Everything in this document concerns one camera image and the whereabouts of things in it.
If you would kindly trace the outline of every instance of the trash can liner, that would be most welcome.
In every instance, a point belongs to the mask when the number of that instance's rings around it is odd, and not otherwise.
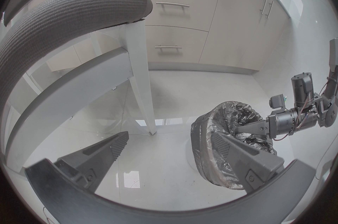
[[[268,135],[235,134],[238,126],[263,120],[250,105],[236,101],[219,104],[191,125],[191,145],[201,176],[215,185],[242,190],[232,168],[212,142],[213,135],[231,135],[253,147],[277,154]]]

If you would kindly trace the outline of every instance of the cabinet handle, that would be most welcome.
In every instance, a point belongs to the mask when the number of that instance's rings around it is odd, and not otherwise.
[[[269,13],[266,15],[266,19],[269,19],[269,16],[270,16],[270,13],[271,13],[271,10],[273,9],[273,2],[271,3],[271,4],[269,4],[269,5],[271,5],[271,7],[270,7],[270,11],[269,11]]]
[[[267,2],[268,0],[265,0],[265,3],[264,3],[264,6],[263,6],[263,9],[260,9],[260,11],[262,11],[262,15],[263,15],[263,12],[264,12],[264,9],[265,9],[265,5],[266,5],[266,2]]]
[[[190,7],[189,5],[185,4],[178,4],[175,2],[156,2],[157,5],[169,5],[169,6],[178,6],[178,7]]]
[[[182,46],[155,46],[155,49],[182,49]]]

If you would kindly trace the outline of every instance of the robotic arm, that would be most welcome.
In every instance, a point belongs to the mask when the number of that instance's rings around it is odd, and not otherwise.
[[[320,127],[331,126],[338,112],[338,38],[330,41],[330,73],[322,95],[314,93],[311,73],[302,73],[291,78],[294,108],[285,109],[284,96],[273,96],[270,107],[274,110],[266,120],[239,126],[237,133],[269,135],[293,135],[295,132],[313,127],[318,122]]]

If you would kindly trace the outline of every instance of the red wire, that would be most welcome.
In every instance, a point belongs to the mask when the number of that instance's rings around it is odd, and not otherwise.
[[[281,139],[279,139],[279,140],[276,140],[276,139],[273,139],[273,140],[274,140],[274,141],[276,141],[276,142],[279,142],[279,141],[281,141],[281,140],[285,139],[287,136],[288,136],[288,134],[286,134],[284,137],[282,137],[282,138],[281,138]]]

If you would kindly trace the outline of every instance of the white tile floor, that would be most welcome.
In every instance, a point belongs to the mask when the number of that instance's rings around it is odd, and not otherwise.
[[[222,204],[245,191],[218,187],[198,173],[190,144],[190,126],[221,102],[252,105],[270,114],[269,97],[250,75],[198,71],[150,71],[158,132],[147,132],[129,82],[118,86],[79,111],[54,131],[25,166],[51,161],[127,130],[129,141],[96,194],[144,209],[190,210]],[[287,139],[275,142],[278,155],[293,158]]]

